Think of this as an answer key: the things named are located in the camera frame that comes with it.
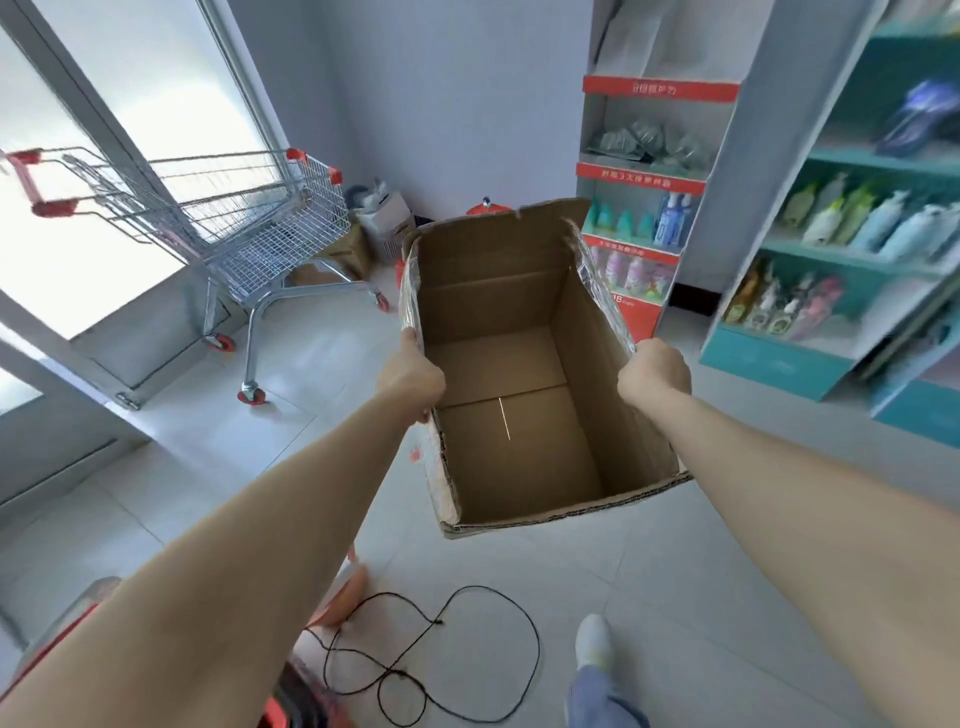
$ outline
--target black cord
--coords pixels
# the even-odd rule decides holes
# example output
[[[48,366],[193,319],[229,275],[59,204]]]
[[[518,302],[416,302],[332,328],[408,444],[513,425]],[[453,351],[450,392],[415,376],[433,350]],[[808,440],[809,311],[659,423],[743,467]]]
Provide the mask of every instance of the black cord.
[[[515,607],[517,607],[517,609],[520,610],[520,612],[523,613],[523,616],[525,616],[525,617],[527,618],[527,621],[530,622],[530,627],[531,627],[531,628],[533,629],[533,631],[534,631],[534,637],[537,638],[537,660],[534,662],[534,668],[533,668],[533,670],[530,672],[530,678],[527,680],[527,684],[526,684],[526,686],[523,688],[523,693],[520,695],[520,699],[516,702],[515,706],[514,706],[513,708],[511,708],[510,711],[509,711],[506,715],[504,715],[503,717],[494,718],[494,719],[492,719],[492,720],[487,720],[487,719],[483,719],[483,718],[475,718],[475,717],[464,716],[464,715],[462,715],[462,714],[460,714],[460,713],[457,713],[456,711],[450,710],[450,709],[447,708],[445,705],[441,705],[441,704],[438,703],[436,700],[434,700],[433,696],[430,695],[429,692],[427,692],[426,687],[423,686],[423,683],[422,683],[420,680],[418,680],[416,677],[414,677],[413,675],[411,675],[411,674],[410,674],[409,672],[407,672],[405,669],[395,667],[395,665],[403,658],[403,656],[404,656],[405,654],[407,654],[407,652],[409,652],[411,649],[413,649],[413,647],[414,647],[415,644],[417,644],[420,640],[423,639],[424,635],[426,635],[427,632],[429,632],[431,629],[433,629],[436,625],[438,625],[438,624],[443,624],[443,623],[444,623],[444,621],[443,621],[442,619],[440,619],[440,617],[441,617],[441,616],[443,615],[443,613],[446,611],[446,608],[450,606],[450,603],[451,603],[459,594],[461,594],[462,592],[465,592],[465,591],[467,591],[467,590],[472,590],[472,589],[481,589],[481,590],[483,590],[483,591],[485,591],[485,592],[490,592],[490,593],[492,593],[492,594],[496,594],[497,596],[503,597],[504,599],[506,599],[507,601],[509,601],[511,604],[513,604]],[[324,683],[327,685],[327,687],[328,687],[332,692],[335,692],[337,695],[340,695],[341,697],[347,697],[347,696],[349,696],[349,695],[356,695],[356,694],[359,694],[359,693],[361,693],[361,692],[366,692],[366,691],[368,691],[370,688],[372,688],[374,685],[376,685],[376,703],[377,703],[377,705],[380,707],[380,713],[382,713],[383,716],[384,716],[385,718],[387,718],[387,720],[389,720],[391,723],[393,723],[393,724],[396,726],[396,728],[410,728],[410,726],[416,725],[417,723],[419,723],[419,722],[420,722],[420,719],[423,717],[423,714],[426,712],[426,706],[427,706],[427,703],[428,703],[428,702],[429,702],[429,703],[432,703],[432,704],[435,705],[435,706],[437,706],[440,710],[442,710],[444,713],[448,714],[449,716],[458,717],[458,718],[460,718],[461,720],[466,721],[467,723],[476,723],[476,724],[480,724],[480,725],[495,725],[495,724],[497,724],[497,723],[502,723],[502,722],[508,720],[510,717],[512,717],[513,714],[516,713],[517,710],[519,710],[520,705],[523,704],[523,700],[524,700],[524,699],[526,698],[526,696],[527,696],[527,692],[530,691],[530,686],[533,684],[534,676],[537,674],[537,668],[540,666],[540,649],[541,649],[541,645],[540,645],[540,632],[537,631],[537,626],[534,624],[534,621],[530,618],[530,615],[527,614],[527,611],[526,611],[523,607],[521,607],[521,606],[520,606],[519,604],[517,604],[515,601],[513,601],[512,599],[510,599],[507,595],[503,594],[502,592],[498,592],[496,589],[492,589],[491,587],[485,587],[485,586],[483,586],[482,584],[469,584],[469,585],[467,585],[467,586],[465,586],[465,587],[461,587],[461,588],[458,589],[456,592],[454,592],[452,595],[450,595],[450,598],[446,601],[446,603],[444,604],[443,608],[441,608],[441,610],[440,610],[440,612],[437,614],[436,618],[435,618],[435,619],[431,619],[430,617],[428,617],[426,614],[423,613],[423,610],[422,610],[420,607],[418,607],[416,604],[414,604],[414,603],[413,603],[410,599],[408,599],[406,596],[404,596],[404,595],[399,595],[399,594],[397,594],[396,592],[378,592],[377,594],[375,594],[375,595],[373,595],[373,596],[368,596],[366,599],[364,599],[364,600],[361,601],[359,604],[357,604],[356,607],[353,608],[353,611],[350,612],[349,615],[347,615],[347,619],[344,620],[344,624],[346,624],[347,621],[349,621],[349,619],[350,619],[351,617],[353,617],[353,615],[356,614],[357,610],[360,609],[360,607],[362,607],[362,606],[363,606],[364,604],[366,604],[367,602],[372,601],[372,600],[374,600],[374,599],[376,599],[376,598],[378,598],[378,597],[380,597],[380,596],[393,596],[393,597],[395,597],[395,598],[397,598],[397,599],[401,599],[401,600],[405,601],[407,604],[409,604],[409,605],[412,606],[414,609],[416,609],[417,612],[418,612],[418,614],[420,614],[420,616],[423,617],[423,619],[424,619],[425,621],[428,621],[428,622],[430,622],[430,623],[429,623],[429,625],[427,626],[427,628],[424,629],[422,632],[420,632],[420,635],[419,635],[415,640],[413,640],[413,641],[410,643],[410,645],[409,645],[405,650],[403,650],[403,651],[397,656],[397,658],[396,658],[393,662],[391,662],[389,665],[384,665],[384,664],[381,663],[379,660],[377,660],[375,657],[373,657],[372,655],[367,654],[366,652],[363,652],[362,650],[353,649],[352,647],[335,647],[334,645],[337,643],[337,638],[340,637],[340,633],[341,633],[341,632],[343,631],[343,629],[344,629],[344,625],[343,625],[343,624],[340,625],[340,627],[339,627],[339,628],[337,629],[337,631],[336,631],[336,634],[333,635],[333,639],[330,641],[330,647],[327,647],[327,646],[324,644],[324,641],[320,639],[320,635],[318,635],[318,634],[317,634],[316,632],[314,632],[312,629],[304,629],[304,630],[303,630],[304,632],[308,632],[308,633],[310,634],[310,636],[313,637],[313,639],[316,640],[318,643],[320,643],[320,646],[321,646],[323,649],[326,650],[326,657],[324,658]],[[379,675],[377,675],[377,677],[374,678],[372,682],[370,682],[368,685],[365,685],[363,688],[360,688],[360,689],[355,690],[355,691],[349,691],[349,692],[341,692],[341,691],[338,691],[338,690],[330,687],[330,682],[329,682],[329,680],[327,680],[327,677],[326,677],[326,666],[327,666],[327,664],[330,662],[330,654],[331,654],[332,652],[350,652],[350,653],[355,654],[355,655],[361,655],[362,657],[365,657],[365,658],[367,658],[368,660],[370,660],[370,661],[371,661],[372,663],[374,663],[375,665],[379,666],[379,667],[383,670],[383,672],[381,672]],[[384,709],[384,707],[383,707],[383,699],[382,699],[382,697],[381,697],[381,691],[383,690],[383,683],[384,683],[384,682],[386,681],[386,679],[387,679],[388,677],[390,677],[391,675],[396,675],[396,676],[399,677],[401,680],[402,680],[402,679],[407,679],[407,680],[412,681],[412,682],[414,683],[414,685],[416,685],[417,688],[420,690],[420,694],[423,696],[423,705],[420,706],[420,713],[417,715],[416,718],[414,718],[413,722],[411,722],[411,723],[400,723],[400,722],[397,722],[397,721],[394,720],[392,717],[390,717],[390,715],[388,715],[386,709]]]

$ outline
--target white sneaker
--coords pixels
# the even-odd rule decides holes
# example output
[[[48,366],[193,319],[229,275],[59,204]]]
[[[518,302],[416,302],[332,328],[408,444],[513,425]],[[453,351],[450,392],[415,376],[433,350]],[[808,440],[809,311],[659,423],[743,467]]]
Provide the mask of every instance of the white sneaker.
[[[607,621],[600,615],[587,615],[577,629],[577,669],[594,665],[610,672],[613,668],[613,638]]]

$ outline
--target cart wheel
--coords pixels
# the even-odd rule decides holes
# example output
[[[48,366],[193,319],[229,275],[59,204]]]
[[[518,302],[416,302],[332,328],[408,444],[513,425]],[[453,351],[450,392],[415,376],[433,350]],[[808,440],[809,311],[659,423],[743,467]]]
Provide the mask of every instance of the cart wheel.
[[[257,387],[253,390],[253,399],[248,400],[246,393],[241,389],[237,392],[237,399],[242,401],[244,404],[248,404],[251,407],[259,406],[260,404],[266,404],[267,402],[267,393],[262,389]]]
[[[225,333],[215,333],[212,336],[206,336],[205,340],[211,349],[216,349],[218,352],[237,351],[236,343]]]

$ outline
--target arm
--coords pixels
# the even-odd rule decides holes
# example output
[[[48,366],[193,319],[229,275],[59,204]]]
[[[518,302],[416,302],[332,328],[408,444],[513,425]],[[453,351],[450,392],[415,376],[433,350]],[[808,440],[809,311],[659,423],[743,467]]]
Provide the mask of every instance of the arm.
[[[377,389],[126,579],[10,694],[0,724],[256,725],[404,432],[444,391],[412,329]]]
[[[900,726],[960,715],[960,518],[690,396],[680,354],[641,342],[623,399],[672,443],[734,538]]]

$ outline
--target tiled floor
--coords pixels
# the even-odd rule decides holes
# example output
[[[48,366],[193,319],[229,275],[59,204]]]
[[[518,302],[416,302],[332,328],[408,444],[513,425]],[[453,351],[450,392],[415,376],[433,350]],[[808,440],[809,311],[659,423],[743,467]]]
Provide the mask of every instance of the tiled floor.
[[[706,319],[668,312],[662,335],[691,363],[696,393],[752,425],[823,450],[960,508],[960,453],[694,363]],[[162,392],[136,422],[156,442],[73,493],[0,531],[0,606],[28,638],[93,579],[124,576],[278,458],[323,435],[372,391],[397,341],[396,316],[362,292],[278,304],[265,320],[259,380],[271,404],[234,399],[239,356],[211,356]],[[543,654],[512,725],[563,725],[581,617],[603,612],[619,677],[662,726],[862,726],[886,723],[801,615],[760,574],[695,483],[577,519],[445,541],[408,435],[364,522],[357,550],[378,590],[427,612],[466,584],[502,590],[529,611]],[[423,625],[400,603],[374,603],[348,638],[390,662]],[[307,638],[300,650],[319,663]],[[0,669],[10,651],[0,647]],[[402,665],[462,713],[496,717],[516,701],[536,644],[512,607],[483,594],[456,602]],[[333,663],[355,688],[370,667]],[[420,709],[409,684],[384,689],[403,719]],[[373,694],[348,701],[359,726],[387,725]],[[459,722],[428,708],[424,726]]]

